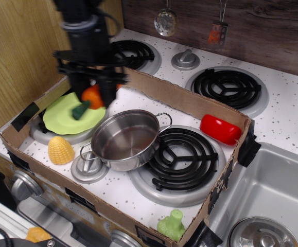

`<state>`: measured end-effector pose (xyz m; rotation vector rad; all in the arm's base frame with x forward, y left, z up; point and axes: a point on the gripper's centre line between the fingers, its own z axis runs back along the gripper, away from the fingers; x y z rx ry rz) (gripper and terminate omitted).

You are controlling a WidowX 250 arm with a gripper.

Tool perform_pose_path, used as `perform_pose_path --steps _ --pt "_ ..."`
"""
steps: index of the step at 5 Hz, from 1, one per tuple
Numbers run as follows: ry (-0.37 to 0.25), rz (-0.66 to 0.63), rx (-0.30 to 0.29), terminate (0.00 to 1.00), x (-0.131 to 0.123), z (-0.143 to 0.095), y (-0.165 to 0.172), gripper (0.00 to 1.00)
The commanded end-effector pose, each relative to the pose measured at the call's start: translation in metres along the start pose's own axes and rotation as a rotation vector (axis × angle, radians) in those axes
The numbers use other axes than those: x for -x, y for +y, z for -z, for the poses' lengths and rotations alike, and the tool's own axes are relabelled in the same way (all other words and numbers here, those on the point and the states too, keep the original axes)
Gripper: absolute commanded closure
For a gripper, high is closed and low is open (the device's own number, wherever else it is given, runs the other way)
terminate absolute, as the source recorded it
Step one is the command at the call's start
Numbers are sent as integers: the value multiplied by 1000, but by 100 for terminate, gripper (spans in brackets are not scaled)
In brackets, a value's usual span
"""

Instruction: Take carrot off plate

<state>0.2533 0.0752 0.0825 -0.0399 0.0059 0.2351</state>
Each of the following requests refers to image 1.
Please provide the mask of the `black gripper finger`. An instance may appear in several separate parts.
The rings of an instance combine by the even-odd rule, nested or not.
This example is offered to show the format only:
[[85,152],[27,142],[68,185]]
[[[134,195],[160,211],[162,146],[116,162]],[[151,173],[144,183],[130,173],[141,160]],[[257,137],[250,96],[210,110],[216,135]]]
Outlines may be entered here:
[[111,78],[98,78],[100,97],[106,108],[116,99],[117,80]]
[[69,82],[78,99],[82,98],[82,93],[91,86],[90,80],[80,74],[69,74]]

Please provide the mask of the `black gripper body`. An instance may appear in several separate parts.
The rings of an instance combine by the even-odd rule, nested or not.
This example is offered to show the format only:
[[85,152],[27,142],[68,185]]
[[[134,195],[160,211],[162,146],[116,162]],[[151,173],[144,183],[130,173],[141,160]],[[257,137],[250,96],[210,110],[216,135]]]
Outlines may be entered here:
[[60,23],[67,33],[71,48],[56,50],[57,70],[68,77],[71,85],[89,85],[95,80],[100,85],[127,82],[127,76],[112,53],[110,35],[104,17],[67,17]]

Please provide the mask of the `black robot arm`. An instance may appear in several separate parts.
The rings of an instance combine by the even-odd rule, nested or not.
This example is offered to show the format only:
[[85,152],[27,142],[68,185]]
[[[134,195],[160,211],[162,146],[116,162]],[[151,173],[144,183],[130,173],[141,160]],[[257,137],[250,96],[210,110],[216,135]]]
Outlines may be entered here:
[[94,80],[99,85],[103,105],[108,107],[116,99],[117,85],[125,84],[124,62],[113,54],[111,35],[106,19],[117,26],[119,22],[99,8],[100,1],[55,1],[62,15],[61,28],[67,33],[70,50],[56,50],[57,70],[66,75],[71,88],[80,98]]

